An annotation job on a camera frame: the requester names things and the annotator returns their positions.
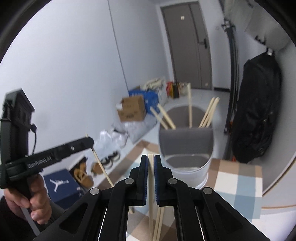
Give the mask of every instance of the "shoe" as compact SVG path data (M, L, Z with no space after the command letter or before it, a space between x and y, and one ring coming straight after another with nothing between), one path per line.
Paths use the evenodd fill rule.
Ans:
M88 176L86 172L81 169L76 168L74 170L74 177L85 188L91 188L94 185L94 181L91 176Z
M113 161L116 162L120 159L120 154L118 151L113 152L112 155L109 156L109 158Z
M80 168L83 172L86 172L86 162L82 162L82 163L79 165L79 168Z
M93 173L94 176L96 176L96 175L102 174L103 170L97 162L94 162L91 165L91 172Z
M113 166L113 161L109 157L106 157L103 160L101 160L101 163L105 169L110 169Z

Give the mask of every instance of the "jumpman logo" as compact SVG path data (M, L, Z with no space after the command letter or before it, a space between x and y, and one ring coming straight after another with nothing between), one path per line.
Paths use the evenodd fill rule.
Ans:
M53 184L56 185L56 187L54 188L54 192L57 192L57 188L58 188L60 185L65 184L65 183L69 183L68 180L66 180L66 181L58 181L58 180L53 181L53 180L51 180L51 179L50 179L50 182L52 182Z

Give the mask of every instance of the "hand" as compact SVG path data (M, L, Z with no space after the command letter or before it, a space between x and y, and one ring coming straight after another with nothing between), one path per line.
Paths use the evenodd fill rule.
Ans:
M39 224L45 224L51 217L52 208L49 204L49 198L47 197L42 176L38 174L33 179L30 189L34 193L30 201L16 189L5 189L4 196L7 205L16 216L23 219L25 219L25 216L20 207L30 208L32 210L32 219Z

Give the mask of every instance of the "checkered rug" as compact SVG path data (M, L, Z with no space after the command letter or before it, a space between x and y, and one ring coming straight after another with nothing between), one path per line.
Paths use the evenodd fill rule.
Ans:
M159 154L158 145L140 141L109 174L112 182L116 183L128 178L131 169L140 165L141 156L148 153ZM262 198L261 167L213 159L205 186L212 187L254 225L259 222ZM104 190L110 188L110 185L104 179L98 188ZM134 214L129 214L127 241L150 241L148 201L146 203L144 207L135 207ZM154 203L154 220L156 219L157 207ZM160 240L177 240L173 207L165 208Z

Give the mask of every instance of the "cable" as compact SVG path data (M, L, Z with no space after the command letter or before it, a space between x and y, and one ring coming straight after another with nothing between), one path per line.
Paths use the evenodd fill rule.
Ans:
M34 134L35 134L35 142L34 142L34 147L33 147L32 155L34 154L35 147L36 147L36 142L37 142L37 133L34 132Z
M33 131L34 134L35 134L35 142L34 142L34 147L33 147L33 151L32 151L32 155L33 155L34 154L34 151L35 151L35 148L36 148L36 143L37 143L37 133L36 133L37 126L35 124L32 124L31 125L31 131Z

